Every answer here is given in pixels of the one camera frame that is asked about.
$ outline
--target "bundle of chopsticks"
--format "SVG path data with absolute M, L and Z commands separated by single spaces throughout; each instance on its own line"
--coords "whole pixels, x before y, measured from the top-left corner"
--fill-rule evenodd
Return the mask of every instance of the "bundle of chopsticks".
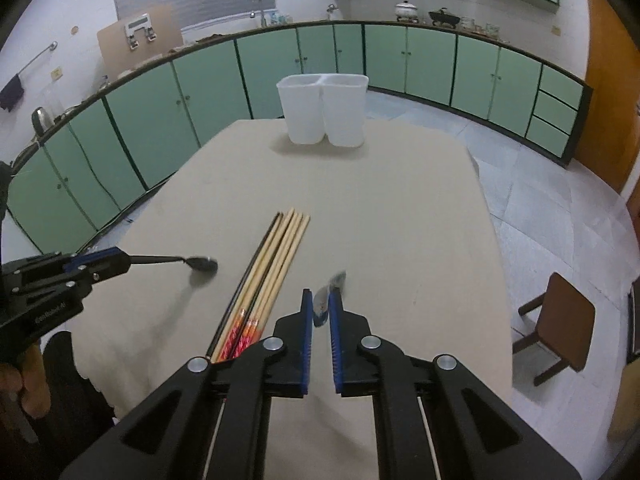
M 209 346 L 212 363 L 238 357 L 260 340 L 309 220 L 293 208 L 274 216 Z

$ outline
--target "triangular cutout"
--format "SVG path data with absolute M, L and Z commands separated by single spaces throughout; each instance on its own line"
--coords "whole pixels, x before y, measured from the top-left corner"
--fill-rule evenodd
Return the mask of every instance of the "triangular cutout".
M 491 454 L 515 446 L 520 435 L 500 415 L 494 412 L 475 391 L 465 388 L 462 397 L 480 434 L 484 450 Z
M 153 455 L 158 452 L 164 432 L 178 407 L 181 392 L 175 391 L 167 395 L 153 410 L 147 413 L 135 427 L 122 438 L 129 447 Z

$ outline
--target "towel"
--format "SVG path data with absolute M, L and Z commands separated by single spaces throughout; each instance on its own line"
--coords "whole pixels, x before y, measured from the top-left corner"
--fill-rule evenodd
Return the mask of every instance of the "towel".
M 24 88 L 20 76 L 17 74 L 11 78 L 2 90 L 0 90 L 0 108 L 4 108 L 8 112 L 15 108 L 18 101 L 24 95 Z

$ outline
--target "floor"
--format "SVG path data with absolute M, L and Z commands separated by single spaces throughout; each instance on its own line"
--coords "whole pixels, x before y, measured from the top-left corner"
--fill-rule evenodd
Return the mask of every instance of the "floor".
M 622 445 L 606 439 L 625 365 L 626 292 L 640 274 L 640 254 L 620 197 L 578 162 L 567 170 L 491 129 L 427 105 L 375 92 L 367 117 L 437 128 L 466 144 L 502 250 L 514 340 L 532 331 L 536 312 L 517 308 L 541 294 L 559 272 L 596 307 L 586 368 L 535 388 L 533 377 L 555 362 L 543 346 L 513 359 L 513 409 L 580 472 L 599 478 Z M 116 244 L 142 208 L 97 245 Z

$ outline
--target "drawer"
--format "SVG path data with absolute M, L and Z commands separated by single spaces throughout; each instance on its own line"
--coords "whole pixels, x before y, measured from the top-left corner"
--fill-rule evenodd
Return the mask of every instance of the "drawer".
M 574 127 L 578 112 L 562 101 L 558 101 L 544 92 L 538 92 L 538 100 L 533 114 L 569 135 Z
M 573 108 L 580 105 L 582 85 L 549 66 L 542 69 L 540 88 Z
M 557 156 L 562 156 L 569 136 L 537 117 L 531 118 L 527 139 Z

